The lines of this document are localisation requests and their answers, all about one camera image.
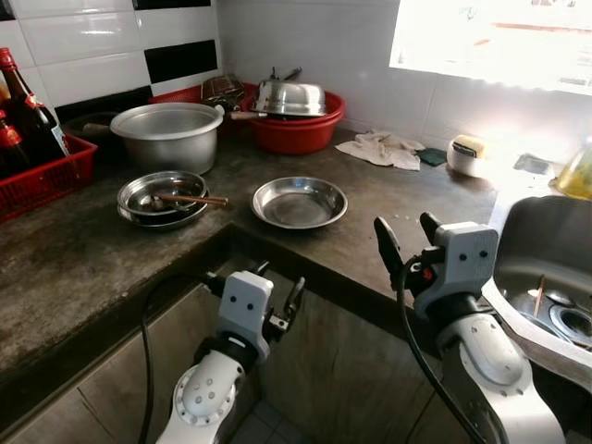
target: green sponge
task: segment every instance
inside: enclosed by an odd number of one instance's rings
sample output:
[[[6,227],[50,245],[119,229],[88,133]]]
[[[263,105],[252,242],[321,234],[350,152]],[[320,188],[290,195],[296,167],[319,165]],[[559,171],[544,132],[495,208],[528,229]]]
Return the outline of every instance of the green sponge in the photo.
[[[424,150],[418,151],[417,155],[422,159],[422,162],[431,167],[437,167],[446,162],[446,152],[436,148],[425,148]]]

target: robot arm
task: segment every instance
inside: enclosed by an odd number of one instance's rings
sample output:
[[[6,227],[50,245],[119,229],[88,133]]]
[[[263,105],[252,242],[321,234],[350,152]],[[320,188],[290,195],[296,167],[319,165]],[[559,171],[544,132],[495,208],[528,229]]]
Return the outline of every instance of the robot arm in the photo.
[[[261,274],[266,266],[258,270]],[[248,271],[223,279],[209,274],[208,288],[222,296],[216,336],[198,349],[197,364],[180,378],[173,408],[158,444],[213,444],[232,411],[240,380],[269,355],[269,342],[280,340],[300,307],[301,277],[277,316],[268,306],[273,282]]]
[[[444,386],[457,408],[487,443],[565,442],[524,352],[476,303],[493,276],[497,232],[471,222],[441,225],[428,213],[420,221],[433,246],[416,258],[405,288],[414,296],[415,314],[437,331]],[[375,230],[395,288],[403,270],[399,244],[382,218]]]

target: red bottle cap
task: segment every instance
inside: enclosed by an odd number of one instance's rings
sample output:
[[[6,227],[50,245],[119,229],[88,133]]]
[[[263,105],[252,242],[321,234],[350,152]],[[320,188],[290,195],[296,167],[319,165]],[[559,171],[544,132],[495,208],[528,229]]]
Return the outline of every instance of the red bottle cap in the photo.
[[[0,69],[17,69],[15,59],[8,48],[0,48]]]

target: small white container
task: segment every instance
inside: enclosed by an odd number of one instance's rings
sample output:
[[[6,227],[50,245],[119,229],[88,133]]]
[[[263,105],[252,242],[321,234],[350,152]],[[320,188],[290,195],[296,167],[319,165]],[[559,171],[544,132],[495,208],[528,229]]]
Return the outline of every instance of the small white container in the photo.
[[[452,142],[448,145],[446,160],[454,171],[458,171],[466,176],[473,178],[489,178],[495,174],[499,168],[497,162],[487,158],[476,158],[470,155],[459,153],[452,147]]]

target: white cloth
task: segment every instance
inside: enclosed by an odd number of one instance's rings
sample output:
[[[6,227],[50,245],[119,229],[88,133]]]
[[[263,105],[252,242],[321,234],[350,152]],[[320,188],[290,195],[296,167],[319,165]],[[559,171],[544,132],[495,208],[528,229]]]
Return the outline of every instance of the white cloth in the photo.
[[[420,160],[415,153],[425,149],[420,142],[406,141],[390,132],[374,130],[358,134],[355,141],[341,143],[336,148],[375,165],[393,165],[412,171],[419,171]]]

